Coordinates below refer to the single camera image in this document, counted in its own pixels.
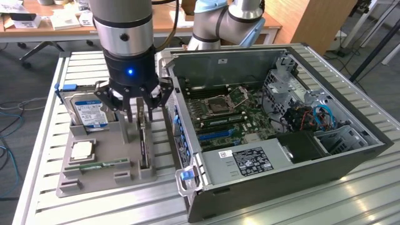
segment power supply label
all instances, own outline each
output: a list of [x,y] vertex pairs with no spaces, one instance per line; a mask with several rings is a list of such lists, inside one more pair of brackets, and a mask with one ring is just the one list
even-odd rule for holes
[[274,169],[262,147],[234,152],[234,158],[246,177]]
[[103,103],[100,100],[79,101],[75,102],[75,106],[84,126],[90,128],[103,128],[107,126],[107,115],[102,111]]

